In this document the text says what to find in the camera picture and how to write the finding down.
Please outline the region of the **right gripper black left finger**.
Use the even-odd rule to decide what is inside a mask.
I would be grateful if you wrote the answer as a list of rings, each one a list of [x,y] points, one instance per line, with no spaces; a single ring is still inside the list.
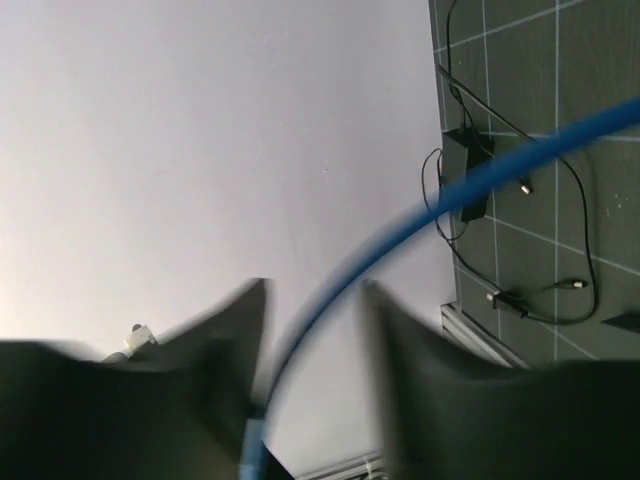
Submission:
[[[5,479],[236,479],[270,283],[248,281],[162,340],[98,361],[1,344]]]

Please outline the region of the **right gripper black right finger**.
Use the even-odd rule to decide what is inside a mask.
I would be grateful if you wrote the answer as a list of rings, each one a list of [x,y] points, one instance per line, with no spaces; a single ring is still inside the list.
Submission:
[[[639,365],[506,367],[361,288],[382,451],[393,479],[635,479]]]

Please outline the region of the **black network switch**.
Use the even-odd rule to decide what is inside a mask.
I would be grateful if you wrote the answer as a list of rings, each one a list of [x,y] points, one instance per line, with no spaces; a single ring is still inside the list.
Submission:
[[[640,314],[638,312],[626,312],[603,320],[602,324],[626,332],[640,334]]]

